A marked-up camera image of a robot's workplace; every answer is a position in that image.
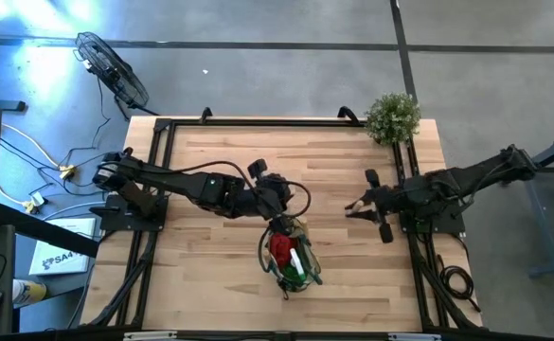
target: gray floor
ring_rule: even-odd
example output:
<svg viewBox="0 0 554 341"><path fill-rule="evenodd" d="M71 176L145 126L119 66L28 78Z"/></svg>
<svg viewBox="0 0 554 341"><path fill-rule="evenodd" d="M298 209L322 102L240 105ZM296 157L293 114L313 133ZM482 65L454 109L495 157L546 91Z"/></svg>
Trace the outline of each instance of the gray floor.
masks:
<svg viewBox="0 0 554 341"><path fill-rule="evenodd" d="M400 0L400 6L410 44L554 45L554 0ZM80 30L143 41L396 43L386 0L107 0L101 6L93 0L0 0L0 35L73 37ZM211 106L216 115L332 116L341 105L361 113L382 93L404 90L398 52L117 53L146 85L149 107L164 114L199 115ZM554 55L412 53L410 60L423 115L437 119L448 165L472 164L510 143L536 153L554 140ZM104 90L104 112L113 119L99 150L75 160L122 147L127 124ZM89 144L102 121L96 80L71 48L0 46L0 98L29 103L25 114L6 114L5 121L35 136L56 158ZM5 132L5 138L39 156L17 135ZM82 182L93 171L89 166ZM43 182L33 168L2 153L0 183L25 198ZM55 208L96 199L51 197ZM527 277L545 252L523 187L479 193L464 219L486 326L554 336L554 276ZM23 330L63 327L69 314L47 312L72 311L78 294L27 308ZM37 316L46 317L40 322Z"/></svg>

